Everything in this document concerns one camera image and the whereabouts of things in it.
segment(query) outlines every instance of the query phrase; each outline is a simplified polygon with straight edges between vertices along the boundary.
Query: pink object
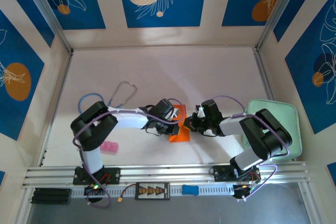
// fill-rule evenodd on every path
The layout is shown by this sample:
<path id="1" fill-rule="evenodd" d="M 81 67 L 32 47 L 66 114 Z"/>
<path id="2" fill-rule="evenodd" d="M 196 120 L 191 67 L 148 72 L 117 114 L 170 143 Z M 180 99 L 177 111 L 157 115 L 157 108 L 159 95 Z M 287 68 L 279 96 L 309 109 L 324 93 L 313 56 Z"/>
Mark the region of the pink object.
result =
<path id="1" fill-rule="evenodd" d="M 105 152 L 113 152 L 116 153 L 118 150 L 118 143 L 115 142 L 109 142 L 109 141 L 104 141 L 101 146 L 100 146 L 101 151 Z"/>

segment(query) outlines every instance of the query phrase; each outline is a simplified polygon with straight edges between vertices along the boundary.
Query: mint green cushion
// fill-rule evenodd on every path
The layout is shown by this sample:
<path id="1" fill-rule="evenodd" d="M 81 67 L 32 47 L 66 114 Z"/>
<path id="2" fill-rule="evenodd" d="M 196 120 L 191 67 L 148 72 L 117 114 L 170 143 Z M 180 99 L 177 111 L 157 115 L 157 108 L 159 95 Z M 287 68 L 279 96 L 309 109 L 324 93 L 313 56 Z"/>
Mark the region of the mint green cushion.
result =
<path id="1" fill-rule="evenodd" d="M 302 153 L 302 143 L 297 109 L 293 105 L 283 102 L 253 99 L 249 102 L 246 113 L 255 114 L 261 109 L 268 109 L 283 127 L 285 127 L 293 139 L 292 145 L 289 146 L 289 156 L 275 157 L 274 159 L 286 161 L 300 156 Z M 243 135 L 243 149 L 247 149 L 248 147 L 249 143 L 247 138 Z"/>

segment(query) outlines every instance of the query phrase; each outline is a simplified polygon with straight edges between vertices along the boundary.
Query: white surface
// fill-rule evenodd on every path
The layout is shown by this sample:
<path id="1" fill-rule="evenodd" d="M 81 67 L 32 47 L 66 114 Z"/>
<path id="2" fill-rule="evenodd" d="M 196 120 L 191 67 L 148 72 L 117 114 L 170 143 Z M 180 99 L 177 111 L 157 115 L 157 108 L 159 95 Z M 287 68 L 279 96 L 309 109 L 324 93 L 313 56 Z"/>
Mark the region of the white surface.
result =
<path id="1" fill-rule="evenodd" d="M 46 129 L 46 115 L 57 76 L 67 54 L 54 40 L 51 49 L 15 0 L 0 0 L 0 9 L 45 63 L 18 141 L 0 134 L 0 170 L 6 178 L 0 188 L 1 223 L 16 216 L 20 188 L 29 166 L 40 153 Z"/>
<path id="2" fill-rule="evenodd" d="M 128 29 L 121 0 L 98 0 L 106 29 L 67 30 L 74 48 L 143 45 L 255 45 L 263 26 L 222 27 L 228 0 L 204 0 L 200 27 Z"/>
<path id="3" fill-rule="evenodd" d="M 265 98 L 251 48 L 219 46 L 171 46 L 75 51 L 60 106 L 52 127 L 44 166 L 80 165 L 72 144 L 70 123 L 79 115 L 78 100 L 97 92 L 105 100 L 120 81 L 131 81 L 137 93 L 126 109 L 156 104 L 162 98 L 177 98 L 186 104 L 188 115 L 195 105 L 226 94 L 247 105 L 252 98 Z M 132 92 L 124 86 L 112 105 Z M 82 110 L 95 102 L 88 98 Z M 223 114 L 241 112 L 239 105 L 218 99 Z M 102 154 L 105 165 L 159 165 L 228 162 L 243 149 L 234 137 L 203 137 L 191 133 L 191 141 L 169 143 L 166 136 L 154 136 L 139 129 L 112 131 L 107 141 L 117 142 L 115 155 Z"/>
<path id="4" fill-rule="evenodd" d="M 302 33 L 315 18 L 327 0 L 306 0 L 290 27 L 277 43 L 271 36 L 262 51 L 277 100 L 293 104 L 300 119 L 302 137 L 301 158 L 306 161 L 321 204 L 324 223 L 335 223 L 336 188 L 327 170 L 327 164 L 336 162 L 336 124 L 314 135 L 299 94 L 285 63 L 285 57 Z"/>

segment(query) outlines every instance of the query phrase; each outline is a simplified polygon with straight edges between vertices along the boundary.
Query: wire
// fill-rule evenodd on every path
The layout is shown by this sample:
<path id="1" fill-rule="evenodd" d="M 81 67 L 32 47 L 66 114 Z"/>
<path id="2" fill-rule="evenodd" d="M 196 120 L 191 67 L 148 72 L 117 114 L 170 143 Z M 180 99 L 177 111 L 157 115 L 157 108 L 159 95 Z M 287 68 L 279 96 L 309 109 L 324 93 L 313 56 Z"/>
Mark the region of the wire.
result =
<path id="1" fill-rule="evenodd" d="M 122 106 L 123 106 L 125 103 L 127 103 L 128 100 L 130 100 L 130 99 L 135 95 L 136 91 L 138 90 L 137 87 L 136 87 L 132 82 L 121 81 L 121 82 L 118 84 L 118 86 L 117 86 L 117 88 L 115 89 L 115 91 L 113 92 L 113 94 L 112 94 L 112 96 L 111 96 L 109 102 L 107 103 L 107 106 L 111 106 L 112 100 L 113 100 L 114 96 L 117 94 L 117 92 L 118 92 L 118 90 L 119 90 L 119 88 L 120 88 L 120 86 L 121 86 L 122 84 L 128 84 L 128 85 L 130 85 L 130 86 L 133 86 L 133 87 L 134 87 L 134 91 L 133 91 L 133 93 L 131 93 L 131 95 L 130 95 L 129 97 L 127 97 L 122 103 L 120 103 L 120 104 L 117 106 L 118 109 L 122 108 Z M 81 105 L 82 101 L 83 101 L 86 97 L 89 97 L 89 96 L 92 96 L 92 95 L 98 96 L 98 97 L 101 99 L 101 101 L 102 101 L 103 103 L 105 103 L 104 98 L 103 98 L 103 96 L 102 96 L 101 94 L 98 94 L 98 93 L 88 93 L 88 94 L 85 94 L 85 95 L 83 95 L 83 96 L 79 99 L 79 101 L 78 101 L 78 112 L 79 112 L 79 114 L 82 113 L 82 110 L 81 110 L 81 108 L 80 108 L 80 105 Z"/>
<path id="2" fill-rule="evenodd" d="M 182 103 L 179 100 L 174 99 L 174 101 L 178 102 L 182 106 Z M 138 111 L 132 111 L 132 110 L 112 110 L 112 111 L 108 111 L 108 112 L 105 112 L 105 113 L 97 116 L 96 118 L 92 119 L 83 128 L 81 128 L 77 132 L 77 134 L 73 137 L 72 143 L 74 144 L 74 146 L 76 146 L 78 148 L 81 148 L 81 146 L 76 143 L 76 140 L 79 137 L 79 135 L 82 134 L 88 127 L 90 127 L 91 125 L 93 125 L 96 121 L 102 119 L 104 116 L 107 116 L 107 115 L 113 115 L 113 114 L 137 114 L 137 115 L 143 115 L 143 116 L 146 116 L 146 117 L 149 117 L 149 118 L 156 119 L 159 122 L 166 123 L 166 124 L 178 124 L 178 123 L 180 123 L 183 120 L 183 117 L 184 117 L 184 114 L 185 114 L 185 110 L 184 110 L 183 106 L 182 106 L 182 110 L 183 110 L 183 115 L 182 115 L 181 119 L 179 119 L 177 121 L 166 121 L 166 120 L 162 120 L 162 119 L 160 119 L 160 118 L 158 118 L 156 116 L 153 116 L 153 115 L 150 115 L 150 114 L 147 114 L 147 113 L 138 112 Z"/>
<path id="3" fill-rule="evenodd" d="M 149 131 L 148 131 L 148 128 L 145 129 L 145 131 L 146 131 L 146 133 L 148 133 L 148 134 L 152 134 L 152 135 L 154 135 L 154 136 L 161 136 L 161 135 L 162 135 L 161 133 L 160 133 L 160 134 L 155 134 L 155 133 L 153 133 L 153 132 L 149 132 Z"/>
<path id="4" fill-rule="evenodd" d="M 118 198 L 118 202 L 119 202 L 119 203 L 122 201 L 123 195 L 124 195 L 124 193 L 126 192 L 126 190 L 127 190 L 128 188 L 130 188 L 131 186 L 136 186 L 136 184 L 132 184 L 132 185 L 127 186 L 127 187 L 121 192 L 121 195 L 120 195 L 119 198 Z"/>
<path id="5" fill-rule="evenodd" d="M 104 191 L 104 193 L 107 195 L 107 197 L 109 198 L 109 203 L 106 205 L 106 206 L 101 206 L 101 205 L 96 205 L 96 204 L 93 204 L 91 202 L 89 202 L 89 194 L 87 194 L 87 201 L 88 201 L 88 205 L 91 206 L 91 207 L 96 207 L 96 208 L 101 208 L 101 209 L 104 209 L 104 208 L 108 208 L 111 204 L 112 204 L 112 198 L 111 198 L 111 195 L 109 194 L 109 192 L 103 187 L 103 185 L 90 173 L 88 167 L 86 166 L 86 164 L 83 162 L 83 167 L 84 169 L 86 170 L 86 172 L 89 174 L 89 176 L 93 179 L 94 182 L 96 182 L 100 188 Z"/>
<path id="6" fill-rule="evenodd" d="M 260 166 L 273 166 L 274 167 L 274 171 L 271 173 L 271 175 L 268 176 L 268 178 L 265 179 L 265 181 L 260 185 L 258 186 L 252 193 L 250 193 L 249 195 L 247 195 L 243 200 L 247 200 L 249 197 L 251 197 L 254 193 L 256 193 L 257 191 L 259 191 L 263 186 L 264 184 L 277 172 L 278 170 L 278 166 L 275 165 L 275 164 L 262 164 Z"/>
<path id="7" fill-rule="evenodd" d="M 81 105 L 82 101 L 83 101 L 86 97 L 90 97 L 90 96 L 92 96 L 92 95 L 96 95 L 96 96 L 100 97 L 101 101 L 102 101 L 103 103 L 105 103 L 105 102 L 104 102 L 104 98 L 103 98 L 103 96 L 102 96 L 101 94 L 98 94 L 98 93 L 89 93 L 89 94 L 85 94 L 85 95 L 83 95 L 83 96 L 79 99 L 79 101 L 78 101 L 78 112 L 79 112 L 79 114 L 83 113 L 82 110 L 81 110 L 81 108 L 80 108 L 80 105 Z"/>
<path id="8" fill-rule="evenodd" d="M 254 173 L 259 179 L 261 179 L 260 175 L 257 173 Z"/>
<path id="9" fill-rule="evenodd" d="M 252 178 L 252 181 L 251 181 L 251 184 L 253 184 L 253 181 L 254 181 L 254 176 L 253 176 L 253 173 L 249 172 L 250 175 L 251 175 L 251 178 Z"/>
<path id="10" fill-rule="evenodd" d="M 256 120 L 258 120 L 261 124 L 263 124 L 263 126 L 265 126 L 276 138 L 277 140 L 282 144 L 282 146 L 285 148 L 286 150 L 286 153 L 283 153 L 283 154 L 277 154 L 277 155 L 274 155 L 273 157 L 283 157 L 283 156 L 288 156 L 290 154 L 290 150 L 288 148 L 288 146 L 285 144 L 285 142 L 281 139 L 281 137 L 270 127 L 267 125 L 267 123 L 265 123 L 261 118 L 259 118 L 258 116 L 256 115 L 253 115 L 253 114 L 244 114 L 245 112 L 245 108 L 243 106 L 243 104 L 241 102 L 239 102 L 237 99 L 233 98 L 233 97 L 230 97 L 228 95 L 218 95 L 216 97 L 213 97 L 211 100 L 214 100 L 216 98 L 219 98 L 219 97 L 223 97 L 223 98 L 229 98 L 231 100 L 234 100 L 235 102 L 237 102 L 242 108 L 243 108 L 243 112 L 241 114 L 235 114 L 233 115 L 231 118 L 234 119 L 234 118 L 242 118 L 242 117 L 250 117 L 250 118 L 255 118 Z"/>
<path id="11" fill-rule="evenodd" d="M 127 187 L 121 192 L 121 195 L 120 195 L 120 196 L 123 196 L 123 194 L 126 192 L 126 190 L 127 190 L 128 188 L 130 188 L 131 186 L 136 186 L 136 184 L 132 184 L 132 185 L 127 186 Z"/>
<path id="12" fill-rule="evenodd" d="M 251 117 L 251 118 L 255 118 L 256 120 L 258 120 L 260 123 L 263 124 L 263 126 L 265 126 L 276 138 L 277 140 L 282 144 L 282 146 L 284 147 L 284 149 L 286 150 L 286 153 L 283 154 L 277 154 L 274 155 L 273 157 L 283 157 L 283 156 L 288 156 L 290 154 L 290 150 L 288 148 L 288 146 L 285 144 L 285 142 L 281 139 L 281 137 L 270 127 L 267 125 L 267 123 L 265 123 L 261 118 L 257 117 L 256 115 L 253 114 L 246 114 L 246 115 L 242 115 L 242 116 L 247 116 L 247 117 Z"/>
<path id="13" fill-rule="evenodd" d="M 245 107 L 244 107 L 244 105 L 243 105 L 241 102 L 239 102 L 236 98 L 230 97 L 230 96 L 228 96 L 228 95 L 218 95 L 218 96 L 216 96 L 216 97 L 212 97 L 211 100 L 214 100 L 214 99 L 216 99 L 216 98 L 229 98 L 229 99 L 231 99 L 231 100 L 234 100 L 234 101 L 237 102 L 237 103 L 241 106 L 241 108 L 243 109 L 242 114 L 245 112 Z"/>
<path id="14" fill-rule="evenodd" d="M 162 122 L 162 123 L 166 123 L 166 124 L 178 124 L 180 121 L 182 121 L 184 119 L 184 115 L 185 115 L 185 110 L 184 110 L 184 107 L 182 105 L 182 103 L 175 99 L 175 98 L 169 98 L 168 100 L 172 100 L 172 101 L 176 101 L 177 103 L 179 103 L 182 107 L 182 110 L 183 110 L 183 115 L 181 117 L 180 120 L 177 120 L 177 121 L 173 121 L 173 122 L 170 122 L 170 121 L 165 121 L 165 120 L 162 120 L 156 116 L 153 116 L 153 115 L 149 115 L 149 114 L 146 114 L 146 113 L 143 113 L 143 112 L 137 112 L 137 111 L 129 111 L 129 110 L 113 110 L 113 111 L 108 111 L 106 113 L 103 113 L 99 116 L 97 116 L 96 118 L 94 118 L 93 120 L 91 120 L 88 124 L 86 124 L 83 128 L 81 128 L 77 134 L 73 137 L 72 139 L 72 143 L 74 144 L 74 146 L 78 147 L 79 148 L 79 156 L 82 160 L 82 165 L 83 165 L 83 168 L 85 169 L 85 171 L 89 174 L 89 176 L 93 179 L 93 181 L 95 183 L 97 183 L 101 189 L 104 191 L 104 193 L 108 196 L 109 198 L 109 203 L 106 205 L 106 206 L 100 206 L 100 205 L 96 205 L 96 204 L 92 204 L 91 202 L 88 202 L 88 205 L 89 206 L 92 206 L 92 207 L 96 207 L 96 208 L 108 208 L 111 203 L 112 203 L 112 198 L 111 198 L 111 195 L 109 194 L 109 192 L 102 186 L 102 184 L 90 173 L 88 167 L 86 166 L 85 164 L 85 161 L 84 161 L 84 157 L 83 157 L 83 148 L 81 145 L 77 144 L 76 143 L 76 140 L 78 139 L 78 137 L 80 136 L 80 134 L 82 134 L 88 127 L 90 127 L 91 125 L 94 124 L 94 122 L 100 120 L 101 118 L 103 118 L 104 116 L 106 115 L 111 115 L 111 114 L 139 114 L 139 115 L 144 115 L 144 116 L 147 116 L 147 117 L 150 117 L 150 118 L 154 118 L 156 120 L 158 120 L 159 122 Z"/>

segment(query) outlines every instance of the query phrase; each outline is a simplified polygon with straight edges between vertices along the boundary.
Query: orange block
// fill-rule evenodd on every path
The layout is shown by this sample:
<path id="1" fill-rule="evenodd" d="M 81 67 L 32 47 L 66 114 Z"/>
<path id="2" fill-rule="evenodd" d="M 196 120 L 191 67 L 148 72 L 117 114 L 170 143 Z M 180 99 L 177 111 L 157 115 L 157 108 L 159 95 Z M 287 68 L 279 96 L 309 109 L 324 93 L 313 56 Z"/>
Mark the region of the orange block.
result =
<path id="1" fill-rule="evenodd" d="M 177 121 L 177 120 L 182 118 L 183 110 L 182 110 L 181 105 L 174 105 L 174 108 L 177 108 L 180 111 L 180 114 L 176 118 L 174 118 L 174 120 Z M 183 127 L 184 119 L 187 118 L 186 106 L 183 105 L 183 108 L 184 108 L 185 114 L 183 116 L 183 120 L 178 123 L 179 127 L 180 127 L 180 131 L 179 131 L 178 135 L 169 136 L 169 142 L 174 142 L 175 143 L 175 142 L 188 142 L 188 141 L 190 141 L 189 130 L 187 128 Z"/>

